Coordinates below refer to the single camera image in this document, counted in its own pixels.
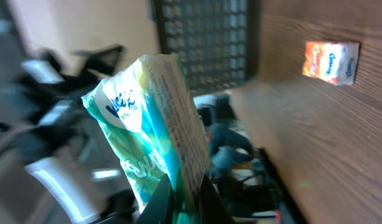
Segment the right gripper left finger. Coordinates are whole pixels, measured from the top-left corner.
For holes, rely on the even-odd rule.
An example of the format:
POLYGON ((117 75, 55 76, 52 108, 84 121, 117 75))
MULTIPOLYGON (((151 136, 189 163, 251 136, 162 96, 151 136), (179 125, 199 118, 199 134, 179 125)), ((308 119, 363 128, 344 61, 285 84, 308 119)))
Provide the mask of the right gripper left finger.
POLYGON ((167 174, 163 175, 136 224, 172 224, 174 191, 167 174))

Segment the orange packet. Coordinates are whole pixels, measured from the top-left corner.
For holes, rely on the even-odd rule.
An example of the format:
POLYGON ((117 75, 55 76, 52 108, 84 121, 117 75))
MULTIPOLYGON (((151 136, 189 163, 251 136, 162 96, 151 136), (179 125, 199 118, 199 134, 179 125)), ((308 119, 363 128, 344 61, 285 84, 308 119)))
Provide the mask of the orange packet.
POLYGON ((302 74, 333 85, 352 85, 359 51, 358 42, 307 41, 302 74))

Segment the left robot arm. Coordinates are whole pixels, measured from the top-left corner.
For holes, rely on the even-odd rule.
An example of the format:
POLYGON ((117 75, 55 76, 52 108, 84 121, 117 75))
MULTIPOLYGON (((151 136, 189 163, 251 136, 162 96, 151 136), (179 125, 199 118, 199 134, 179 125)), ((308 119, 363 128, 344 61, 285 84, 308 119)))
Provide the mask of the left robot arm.
POLYGON ((82 96, 113 75, 122 45, 77 52, 75 76, 44 49, 1 90, 16 124, 0 123, 0 223, 131 223, 133 195, 82 96))

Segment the small green white packet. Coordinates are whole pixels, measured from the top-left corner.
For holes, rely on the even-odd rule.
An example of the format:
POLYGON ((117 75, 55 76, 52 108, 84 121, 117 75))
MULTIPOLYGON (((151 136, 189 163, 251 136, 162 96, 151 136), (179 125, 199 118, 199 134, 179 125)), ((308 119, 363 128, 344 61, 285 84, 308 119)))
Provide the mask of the small green white packet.
POLYGON ((175 223, 196 223, 210 156, 202 122, 176 54, 139 57, 82 96, 119 158, 140 210, 162 176, 170 179, 175 223))

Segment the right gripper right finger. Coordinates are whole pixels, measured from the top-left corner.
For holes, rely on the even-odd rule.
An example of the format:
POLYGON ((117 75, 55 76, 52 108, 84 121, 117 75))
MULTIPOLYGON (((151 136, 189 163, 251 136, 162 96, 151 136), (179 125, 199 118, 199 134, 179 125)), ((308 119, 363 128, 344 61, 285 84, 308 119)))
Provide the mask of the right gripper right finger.
POLYGON ((235 224, 207 175, 203 176, 197 202, 199 224, 235 224))

